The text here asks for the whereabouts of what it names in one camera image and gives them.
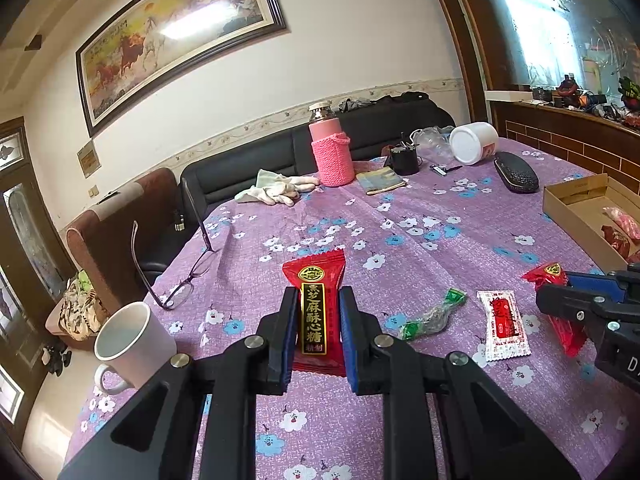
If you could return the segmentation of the pink marshmallow packet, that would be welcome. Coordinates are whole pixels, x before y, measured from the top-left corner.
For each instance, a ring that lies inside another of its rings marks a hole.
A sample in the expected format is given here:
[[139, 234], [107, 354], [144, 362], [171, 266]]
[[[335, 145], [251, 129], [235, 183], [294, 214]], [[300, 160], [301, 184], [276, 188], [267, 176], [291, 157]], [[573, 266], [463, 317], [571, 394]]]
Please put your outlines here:
[[613, 206], [606, 206], [603, 208], [603, 212], [614, 221], [616, 226], [619, 226], [624, 233], [634, 242], [638, 244], [640, 242], [640, 226], [639, 223], [627, 214], [623, 209]]

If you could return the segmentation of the clear green candy wrapper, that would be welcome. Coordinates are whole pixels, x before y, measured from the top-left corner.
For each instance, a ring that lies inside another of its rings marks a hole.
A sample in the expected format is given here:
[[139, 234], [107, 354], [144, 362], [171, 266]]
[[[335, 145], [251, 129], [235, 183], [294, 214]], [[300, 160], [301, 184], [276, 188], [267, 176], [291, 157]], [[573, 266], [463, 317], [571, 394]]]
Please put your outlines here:
[[465, 304], [468, 295], [462, 290], [450, 288], [444, 299], [423, 313], [420, 318], [409, 320], [401, 325], [398, 336], [401, 340], [412, 341], [423, 336], [432, 336], [446, 330], [450, 316], [457, 308]]

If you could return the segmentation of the dark red snack packet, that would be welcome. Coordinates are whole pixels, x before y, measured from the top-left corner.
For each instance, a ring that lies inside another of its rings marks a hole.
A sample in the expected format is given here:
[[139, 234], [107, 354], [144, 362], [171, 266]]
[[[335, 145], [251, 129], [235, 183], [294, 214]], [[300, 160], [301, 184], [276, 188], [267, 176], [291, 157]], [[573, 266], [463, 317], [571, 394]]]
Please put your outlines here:
[[612, 226], [601, 226], [605, 241], [625, 260], [628, 260], [631, 244], [626, 235]]

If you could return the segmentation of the red white jerky sachet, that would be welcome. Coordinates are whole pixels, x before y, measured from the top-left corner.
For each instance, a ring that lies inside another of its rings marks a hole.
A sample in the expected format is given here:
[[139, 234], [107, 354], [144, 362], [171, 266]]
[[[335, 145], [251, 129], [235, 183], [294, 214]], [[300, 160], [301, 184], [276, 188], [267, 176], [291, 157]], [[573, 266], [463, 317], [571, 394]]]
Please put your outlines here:
[[485, 358], [487, 362], [529, 356], [530, 348], [512, 290], [479, 290], [477, 299], [487, 316]]

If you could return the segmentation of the cardboard tray box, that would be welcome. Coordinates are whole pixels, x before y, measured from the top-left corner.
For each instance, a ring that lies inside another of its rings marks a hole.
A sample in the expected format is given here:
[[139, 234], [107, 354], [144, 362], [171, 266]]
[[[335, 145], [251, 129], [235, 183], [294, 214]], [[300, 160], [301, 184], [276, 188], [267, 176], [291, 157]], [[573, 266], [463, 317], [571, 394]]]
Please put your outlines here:
[[594, 174], [576, 180], [547, 185], [542, 210], [605, 273], [626, 270], [628, 261], [604, 237], [602, 226], [610, 226], [629, 242], [629, 255], [639, 245], [626, 235], [603, 210], [620, 208], [639, 222], [639, 195], [607, 174]]

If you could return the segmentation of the eyeglasses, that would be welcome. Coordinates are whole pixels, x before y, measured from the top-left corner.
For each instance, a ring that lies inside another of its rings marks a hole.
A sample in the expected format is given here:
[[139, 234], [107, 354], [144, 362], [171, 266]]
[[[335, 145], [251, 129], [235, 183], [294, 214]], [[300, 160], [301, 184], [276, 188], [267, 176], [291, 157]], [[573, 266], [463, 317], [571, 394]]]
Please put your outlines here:
[[[171, 311], [182, 306], [193, 292], [193, 281], [204, 275], [212, 265], [216, 249], [210, 233], [207, 231], [203, 214], [198, 209], [198, 201], [194, 198], [189, 181], [180, 178], [179, 192], [174, 209], [174, 222], [160, 233], [160, 237], [148, 247], [139, 259], [137, 254], [137, 237], [139, 222], [132, 222], [130, 235], [130, 252], [141, 283], [151, 295], [155, 303], [163, 310]], [[169, 269], [181, 255], [186, 244], [192, 240], [200, 240], [196, 248], [196, 256], [186, 259], [190, 270], [177, 285], [170, 285], [164, 292], [157, 292], [154, 283]]]

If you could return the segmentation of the white ceramic mug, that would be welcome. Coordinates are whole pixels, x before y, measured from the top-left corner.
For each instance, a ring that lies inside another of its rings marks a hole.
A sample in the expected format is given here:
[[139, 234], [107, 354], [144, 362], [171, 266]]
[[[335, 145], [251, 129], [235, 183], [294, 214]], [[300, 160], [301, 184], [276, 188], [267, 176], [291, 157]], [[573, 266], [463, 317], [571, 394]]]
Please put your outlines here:
[[140, 389], [175, 354], [171, 334], [143, 301], [127, 304], [102, 326], [94, 342], [100, 365], [94, 384], [107, 396]]

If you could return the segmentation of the purple floral tablecloth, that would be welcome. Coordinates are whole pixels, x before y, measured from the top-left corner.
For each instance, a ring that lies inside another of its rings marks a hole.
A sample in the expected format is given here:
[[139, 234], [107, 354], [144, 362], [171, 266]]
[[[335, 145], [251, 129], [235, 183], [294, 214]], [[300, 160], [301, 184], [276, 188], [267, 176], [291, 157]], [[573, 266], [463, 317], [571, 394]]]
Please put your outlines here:
[[[427, 312], [448, 289], [466, 303], [442, 333], [420, 338], [416, 350], [433, 356], [466, 353], [542, 429], [585, 479], [604, 471], [639, 431], [639, 400], [594, 366], [586, 344], [574, 358], [562, 350], [535, 304], [535, 289], [522, 275], [543, 263], [565, 270], [602, 270], [542, 210], [540, 193], [509, 192], [490, 162], [446, 177], [422, 170], [407, 185], [369, 196], [353, 183], [320, 188], [296, 205], [225, 203], [204, 221], [213, 248], [210, 269], [193, 292], [157, 318], [178, 348], [196, 358], [214, 356], [251, 333], [260, 318], [280, 306], [291, 260], [343, 249], [345, 285], [360, 309], [374, 314], [386, 333]], [[200, 240], [155, 282], [164, 292], [190, 270]], [[487, 362], [487, 316], [479, 290], [512, 290], [529, 356]]]

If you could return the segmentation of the black glasses case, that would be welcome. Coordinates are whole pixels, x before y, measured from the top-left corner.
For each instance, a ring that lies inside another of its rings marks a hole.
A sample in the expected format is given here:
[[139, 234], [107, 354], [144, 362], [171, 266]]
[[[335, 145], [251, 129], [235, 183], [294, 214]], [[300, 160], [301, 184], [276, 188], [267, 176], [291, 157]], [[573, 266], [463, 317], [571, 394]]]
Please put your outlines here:
[[536, 172], [520, 156], [508, 152], [497, 152], [494, 157], [494, 166], [510, 192], [533, 194], [539, 190]]

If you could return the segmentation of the brown chair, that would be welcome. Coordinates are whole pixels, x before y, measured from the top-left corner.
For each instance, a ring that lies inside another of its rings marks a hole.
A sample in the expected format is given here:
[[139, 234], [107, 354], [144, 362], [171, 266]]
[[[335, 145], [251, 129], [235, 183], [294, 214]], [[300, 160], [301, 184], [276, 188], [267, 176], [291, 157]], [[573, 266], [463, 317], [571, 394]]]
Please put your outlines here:
[[68, 251], [107, 312], [145, 296], [130, 254], [132, 226], [139, 226], [137, 255], [142, 256], [172, 226], [176, 192], [174, 173], [160, 168], [111, 192], [68, 225]]

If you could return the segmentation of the clear glass jar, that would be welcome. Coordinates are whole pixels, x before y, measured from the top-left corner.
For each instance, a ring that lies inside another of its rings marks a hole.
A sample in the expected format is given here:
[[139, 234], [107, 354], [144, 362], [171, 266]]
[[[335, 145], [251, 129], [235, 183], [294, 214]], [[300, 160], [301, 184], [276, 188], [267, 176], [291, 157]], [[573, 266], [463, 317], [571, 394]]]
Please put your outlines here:
[[449, 137], [453, 126], [427, 127], [410, 133], [409, 139], [416, 146], [416, 154], [427, 165], [449, 166], [454, 161]]

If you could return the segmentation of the small black cup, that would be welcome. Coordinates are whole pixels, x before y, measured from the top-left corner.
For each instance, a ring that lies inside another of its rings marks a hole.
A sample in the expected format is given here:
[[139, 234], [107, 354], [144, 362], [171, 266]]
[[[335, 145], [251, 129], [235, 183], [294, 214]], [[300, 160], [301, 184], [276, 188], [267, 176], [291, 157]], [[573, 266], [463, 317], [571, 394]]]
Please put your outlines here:
[[416, 147], [413, 144], [401, 143], [390, 149], [388, 163], [396, 174], [400, 176], [411, 176], [420, 170], [420, 162]]

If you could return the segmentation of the black sofa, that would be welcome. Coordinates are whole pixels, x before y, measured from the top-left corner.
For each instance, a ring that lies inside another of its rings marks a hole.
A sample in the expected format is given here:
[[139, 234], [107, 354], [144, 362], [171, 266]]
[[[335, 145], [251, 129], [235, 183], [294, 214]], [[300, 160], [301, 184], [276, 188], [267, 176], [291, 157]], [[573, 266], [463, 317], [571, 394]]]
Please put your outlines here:
[[[454, 118], [423, 92], [384, 96], [373, 104], [337, 115], [349, 136], [352, 160], [375, 158], [414, 130], [449, 127]], [[317, 164], [306, 124], [287, 128], [231, 150], [192, 162], [178, 184], [177, 206], [193, 226], [217, 206], [255, 183], [259, 170], [285, 176], [314, 174]]]

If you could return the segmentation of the pink knitted thermos bottle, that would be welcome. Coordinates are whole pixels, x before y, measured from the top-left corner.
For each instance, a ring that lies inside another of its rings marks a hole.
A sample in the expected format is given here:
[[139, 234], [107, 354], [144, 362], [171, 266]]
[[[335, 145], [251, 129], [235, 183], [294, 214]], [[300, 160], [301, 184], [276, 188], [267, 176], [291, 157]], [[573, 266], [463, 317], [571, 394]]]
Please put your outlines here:
[[350, 154], [350, 137], [344, 133], [330, 101], [321, 101], [309, 107], [309, 133], [319, 179], [330, 188], [338, 188], [355, 179]]

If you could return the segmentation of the framed horse painting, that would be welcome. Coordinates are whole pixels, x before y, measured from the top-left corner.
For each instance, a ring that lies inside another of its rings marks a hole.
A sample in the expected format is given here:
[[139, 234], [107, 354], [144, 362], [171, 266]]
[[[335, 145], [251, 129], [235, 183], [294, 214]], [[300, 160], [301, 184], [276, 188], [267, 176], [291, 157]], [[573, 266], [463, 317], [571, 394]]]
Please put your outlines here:
[[189, 70], [285, 27], [278, 0], [131, 0], [75, 53], [89, 136]]

